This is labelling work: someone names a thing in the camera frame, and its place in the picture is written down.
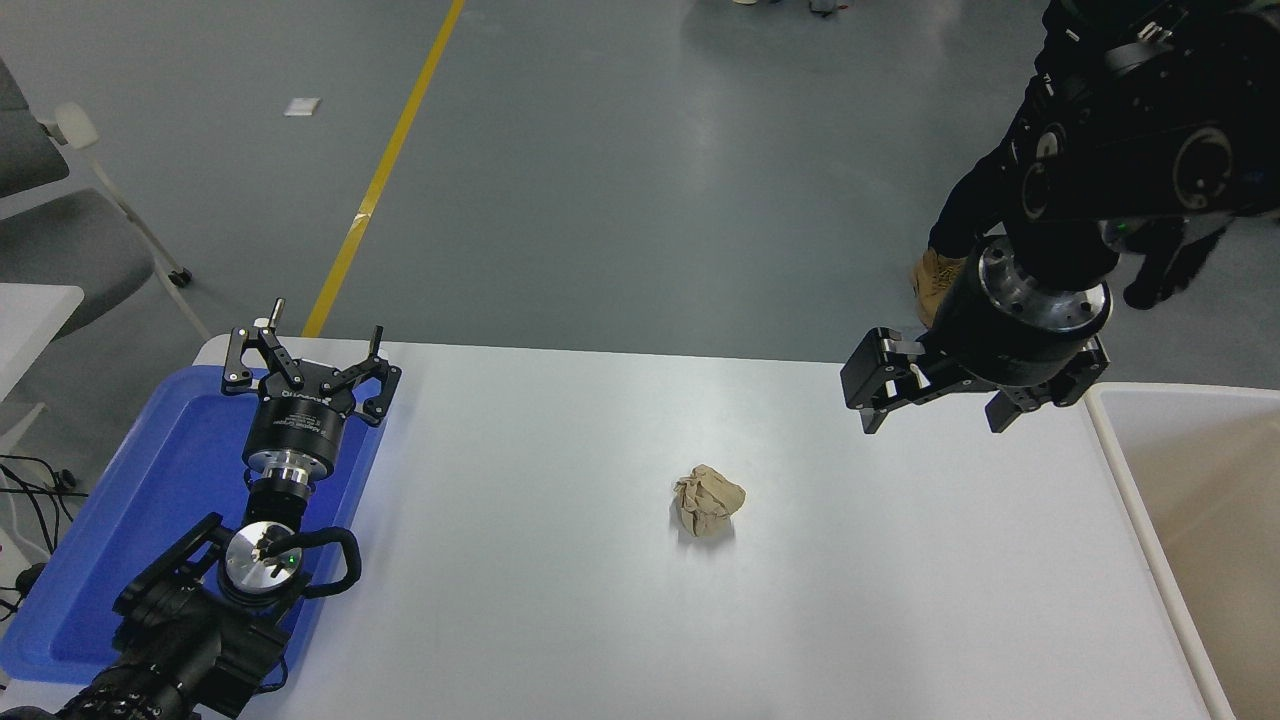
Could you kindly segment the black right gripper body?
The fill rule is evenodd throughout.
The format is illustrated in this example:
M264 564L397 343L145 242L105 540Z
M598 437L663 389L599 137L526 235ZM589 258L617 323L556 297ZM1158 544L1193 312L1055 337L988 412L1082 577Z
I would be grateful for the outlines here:
M940 305L936 350L993 386L1029 387L1059 374L1103 325L1103 286L1061 290L1012 255L979 255Z

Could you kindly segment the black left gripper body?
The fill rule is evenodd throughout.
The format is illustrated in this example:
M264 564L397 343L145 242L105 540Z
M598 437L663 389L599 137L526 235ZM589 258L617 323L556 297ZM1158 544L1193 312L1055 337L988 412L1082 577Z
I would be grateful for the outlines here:
M250 433L243 447L248 468L265 468L287 454L302 455L306 468L333 468L339 457L346 421L355 410L355 392L333 396L321 388L289 389L262 383Z

